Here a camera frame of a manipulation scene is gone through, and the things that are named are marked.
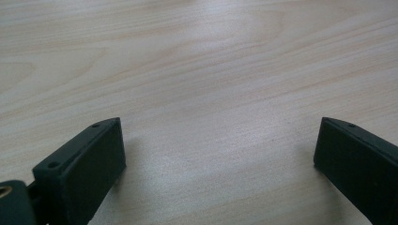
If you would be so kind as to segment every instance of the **wooden table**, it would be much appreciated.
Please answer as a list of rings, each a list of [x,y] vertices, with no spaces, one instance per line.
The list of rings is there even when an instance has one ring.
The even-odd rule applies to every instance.
[[[121,117],[90,224],[370,224],[314,147],[322,116],[398,144],[398,1],[5,0],[0,76],[2,181]]]

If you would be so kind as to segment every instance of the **black object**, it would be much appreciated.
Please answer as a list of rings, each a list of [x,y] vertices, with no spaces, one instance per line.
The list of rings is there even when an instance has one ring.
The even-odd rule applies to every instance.
[[[0,224],[85,225],[125,168],[120,119],[98,122],[42,160],[29,187],[0,183]]]
[[[398,147],[344,121],[323,118],[314,165],[373,224],[398,224]]]

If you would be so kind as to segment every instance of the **light wood tabletop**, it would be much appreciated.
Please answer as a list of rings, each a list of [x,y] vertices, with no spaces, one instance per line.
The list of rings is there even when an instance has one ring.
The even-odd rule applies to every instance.
[[[89,224],[370,224],[314,149],[322,116],[398,144],[398,1],[4,0],[0,76],[0,181],[121,118]]]

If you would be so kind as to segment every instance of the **black plastic part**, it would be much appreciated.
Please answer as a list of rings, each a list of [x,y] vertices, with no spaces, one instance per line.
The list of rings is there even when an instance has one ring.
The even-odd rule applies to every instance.
[[[119,118],[92,125],[34,169],[50,224],[85,225],[126,168]]]
[[[323,118],[314,165],[373,224],[398,224],[398,147],[344,121]]]
[[[37,225],[24,182],[13,180],[0,183],[0,224]]]

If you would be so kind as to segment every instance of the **screw hole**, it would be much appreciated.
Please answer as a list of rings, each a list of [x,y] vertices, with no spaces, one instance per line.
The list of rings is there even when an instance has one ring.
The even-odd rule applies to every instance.
[[[4,186],[0,187],[0,199],[6,197],[12,191],[12,187]]]
[[[57,167],[58,165],[59,165],[59,162],[52,162],[52,163],[50,163],[50,164],[48,165],[48,167],[49,167],[50,169],[52,169],[52,168]]]

